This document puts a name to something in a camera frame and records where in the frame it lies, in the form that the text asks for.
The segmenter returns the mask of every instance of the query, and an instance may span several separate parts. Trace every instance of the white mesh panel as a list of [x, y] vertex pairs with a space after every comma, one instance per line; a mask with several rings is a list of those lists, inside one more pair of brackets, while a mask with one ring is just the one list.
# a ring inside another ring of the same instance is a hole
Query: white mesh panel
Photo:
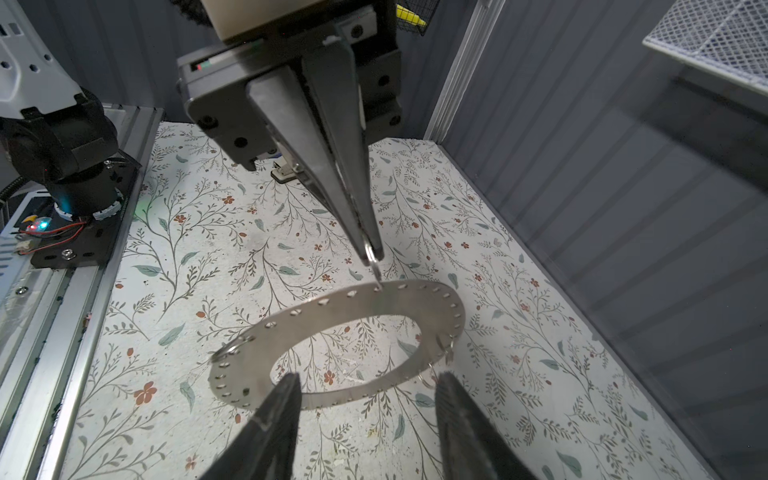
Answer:
[[643, 43], [768, 94], [768, 0], [677, 0]]

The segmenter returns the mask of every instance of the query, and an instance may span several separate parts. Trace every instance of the orange flower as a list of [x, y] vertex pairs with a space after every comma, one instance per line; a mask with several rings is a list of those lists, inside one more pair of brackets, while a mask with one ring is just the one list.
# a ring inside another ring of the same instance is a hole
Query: orange flower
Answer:
[[157, 389], [152, 386], [153, 384], [154, 382], [147, 382], [144, 384], [144, 388], [142, 390], [137, 390], [136, 392], [134, 392], [136, 405], [141, 405], [142, 403], [149, 403], [149, 401], [152, 400], [152, 395], [157, 393]]

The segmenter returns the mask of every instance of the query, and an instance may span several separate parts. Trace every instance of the floral tablecloth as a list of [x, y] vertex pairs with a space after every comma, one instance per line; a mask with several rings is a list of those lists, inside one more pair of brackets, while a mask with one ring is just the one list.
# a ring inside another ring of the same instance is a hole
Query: floral tablecloth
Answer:
[[[387, 279], [438, 280], [468, 310], [451, 369], [540, 478], [707, 473], [441, 151], [370, 149]], [[265, 316], [372, 280], [338, 223], [298, 183], [232, 163], [165, 123], [114, 285], [62, 478], [194, 478], [250, 412], [214, 398], [207, 360]], [[419, 343], [402, 317], [356, 320], [274, 366], [315, 392], [356, 385]], [[296, 478], [442, 478], [433, 391], [411, 381], [302, 412]]]

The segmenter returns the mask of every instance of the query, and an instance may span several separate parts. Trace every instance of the corrugated wall panel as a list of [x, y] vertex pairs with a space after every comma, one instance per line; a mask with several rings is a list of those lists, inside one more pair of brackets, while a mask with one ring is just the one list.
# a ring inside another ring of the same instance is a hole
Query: corrugated wall panel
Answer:
[[766, 478], [768, 98], [643, 47], [671, 3], [507, 2], [443, 147], [716, 470]]
[[[167, 0], [25, 0], [32, 24], [77, 82], [102, 101], [155, 106], [189, 121], [176, 92], [176, 59], [218, 42]], [[421, 138], [472, 16], [472, 0], [445, 1], [425, 36], [398, 32], [403, 137]]]

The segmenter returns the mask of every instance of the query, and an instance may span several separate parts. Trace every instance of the yellow object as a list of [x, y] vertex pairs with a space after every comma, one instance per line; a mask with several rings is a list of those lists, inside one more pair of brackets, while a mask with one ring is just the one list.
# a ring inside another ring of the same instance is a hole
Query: yellow object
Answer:
[[427, 22], [424, 22], [417, 14], [400, 5], [397, 5], [397, 18], [417, 27], [427, 26]]

